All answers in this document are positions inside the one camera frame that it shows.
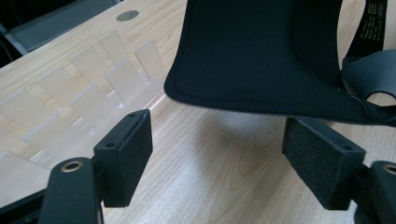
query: wooden table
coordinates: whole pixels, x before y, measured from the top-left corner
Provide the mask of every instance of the wooden table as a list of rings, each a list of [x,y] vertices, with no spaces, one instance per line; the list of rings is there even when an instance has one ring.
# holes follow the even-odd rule
[[[69,59],[88,46],[100,49],[97,40],[113,30],[120,34],[138,71],[142,68],[134,52],[149,39],[156,42],[169,71],[185,6],[185,0],[123,1],[0,69],[0,102],[59,65],[78,76]],[[347,53],[363,7],[363,0],[344,1],[338,31],[340,59]],[[127,10],[140,13],[131,21],[117,21],[117,16]],[[396,2],[389,1],[386,49],[396,47],[395,12]],[[393,99],[381,95],[374,100],[394,104]],[[164,93],[149,108],[153,154],[131,205],[105,208],[106,223],[353,222],[355,204],[346,212],[324,210],[282,155],[285,118],[182,105]],[[330,125],[367,150],[367,165],[377,160],[396,161],[394,128]],[[79,150],[76,154],[92,154],[90,148]],[[44,188],[49,174],[42,167],[17,167],[12,163],[0,162],[0,169],[1,205]]]

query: black neoprene sheet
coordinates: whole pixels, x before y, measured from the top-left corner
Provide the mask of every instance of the black neoprene sheet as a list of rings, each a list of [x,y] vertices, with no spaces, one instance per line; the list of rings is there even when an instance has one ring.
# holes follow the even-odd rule
[[[396,126],[394,107],[347,94],[341,0],[189,0],[165,92],[219,109]]]

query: wood grain surface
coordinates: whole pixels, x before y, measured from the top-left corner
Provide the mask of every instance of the wood grain surface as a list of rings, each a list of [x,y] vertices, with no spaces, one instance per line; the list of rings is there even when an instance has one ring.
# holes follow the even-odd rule
[[[123,1],[0,69],[0,101],[56,65],[76,74],[68,59],[112,30],[120,33],[139,70],[133,53],[154,39],[168,71],[175,58],[185,6],[185,0]],[[338,30],[340,59],[347,54],[363,7],[364,0],[344,0]],[[140,12],[136,20],[115,20],[121,12],[133,9]],[[389,0],[386,49],[396,48],[395,15],[396,1]],[[384,95],[372,100],[395,103]],[[323,209],[282,155],[285,118],[182,105],[164,93],[149,108],[153,154],[131,205],[104,208],[105,223],[353,223],[354,203],[348,211]],[[367,150],[367,165],[377,160],[396,161],[394,128],[329,125]],[[0,186],[17,178],[36,181],[33,176],[5,175],[0,176]],[[41,186],[24,185],[15,190],[28,193]]]

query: black pouch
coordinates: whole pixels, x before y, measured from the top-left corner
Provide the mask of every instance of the black pouch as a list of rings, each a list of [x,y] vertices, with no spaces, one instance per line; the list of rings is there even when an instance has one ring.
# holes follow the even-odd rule
[[[189,0],[168,96],[234,111],[396,126],[396,106],[349,95],[341,0]]]

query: light wood tabletop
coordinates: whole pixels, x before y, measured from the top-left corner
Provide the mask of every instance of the light wood tabletop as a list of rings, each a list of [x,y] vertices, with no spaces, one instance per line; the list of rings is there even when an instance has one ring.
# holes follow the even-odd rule
[[[338,28],[340,59],[347,54],[364,3],[364,0],[344,0]],[[78,79],[81,73],[70,59],[88,47],[94,47],[101,55],[105,68],[113,69],[115,64],[98,42],[112,31],[120,34],[139,73],[144,70],[134,53],[150,39],[156,43],[164,70],[169,71],[175,59],[185,8],[186,0],[121,2],[1,68],[0,102],[17,91],[28,90],[56,111],[61,107],[59,103],[36,90],[35,81],[59,66]],[[138,16],[130,21],[117,21],[122,12],[129,10],[139,11]],[[394,48],[396,1],[390,0],[385,49]],[[382,105],[395,104],[394,99],[384,95],[373,96],[372,100]],[[104,208],[105,223],[353,223],[354,203],[348,211],[323,209],[282,155],[284,117],[183,105],[161,91],[148,108],[153,153],[130,206]],[[128,112],[132,111],[117,113],[115,119]],[[67,148],[59,146],[63,150],[60,159],[92,156],[92,146],[116,124],[106,122],[102,133],[82,140],[76,138]],[[5,116],[0,117],[0,125],[14,135],[25,136],[27,132]],[[336,122],[329,125],[367,150],[366,165],[378,160],[396,162],[396,129]],[[28,162],[26,158],[21,162],[18,156],[15,160],[3,160],[6,156],[2,155],[0,206],[46,186],[49,167]]]

